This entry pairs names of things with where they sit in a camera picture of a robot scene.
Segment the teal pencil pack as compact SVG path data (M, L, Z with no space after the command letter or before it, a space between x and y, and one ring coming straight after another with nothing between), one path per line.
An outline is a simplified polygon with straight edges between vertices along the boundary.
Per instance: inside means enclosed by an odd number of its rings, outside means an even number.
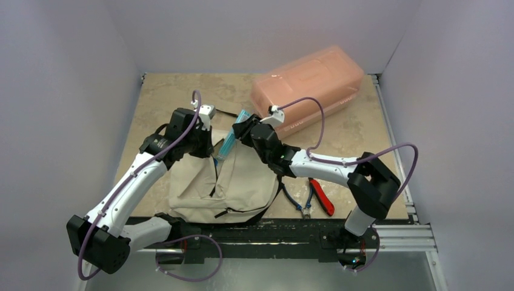
M241 123L248 119L251 116L249 112L246 110L241 110L239 115L236 117L235 124ZM218 161L224 161L228 157L229 153L231 152L233 146L236 144L236 138L234 134L234 130L231 129L228 133L228 135L224 138L224 142L219 149L219 152L216 156L216 159Z

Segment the beige canvas backpack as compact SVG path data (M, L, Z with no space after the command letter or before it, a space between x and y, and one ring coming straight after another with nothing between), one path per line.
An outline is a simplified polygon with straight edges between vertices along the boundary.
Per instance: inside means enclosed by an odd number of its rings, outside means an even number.
M239 141L220 162L186 154L170 169L169 214L201 224L251 223L271 206L280 183Z

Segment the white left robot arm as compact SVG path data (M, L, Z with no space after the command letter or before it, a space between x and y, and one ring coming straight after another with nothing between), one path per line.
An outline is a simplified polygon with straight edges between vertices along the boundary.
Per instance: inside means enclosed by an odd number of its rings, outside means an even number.
M189 154L208 158L213 153L211 120L216 110L200 105L178 108L170 121L146 137L134 161L114 188L85 216L72 216L66 224L72 252L108 274L117 272L129 255L152 244L166 248L179 244L177 220L166 214L135 225L127 221L152 185L172 165Z

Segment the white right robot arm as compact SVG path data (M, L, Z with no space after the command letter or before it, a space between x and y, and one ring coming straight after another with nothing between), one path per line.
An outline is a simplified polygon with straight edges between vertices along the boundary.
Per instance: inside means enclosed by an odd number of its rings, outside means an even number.
M367 229L387 217L396 200L401 182L374 154L340 158L308 153L281 142L275 129L256 115L232 126L235 138L253 148L260 160L279 176L314 178L348 188L356 207L340 231L341 241L354 247L364 239Z

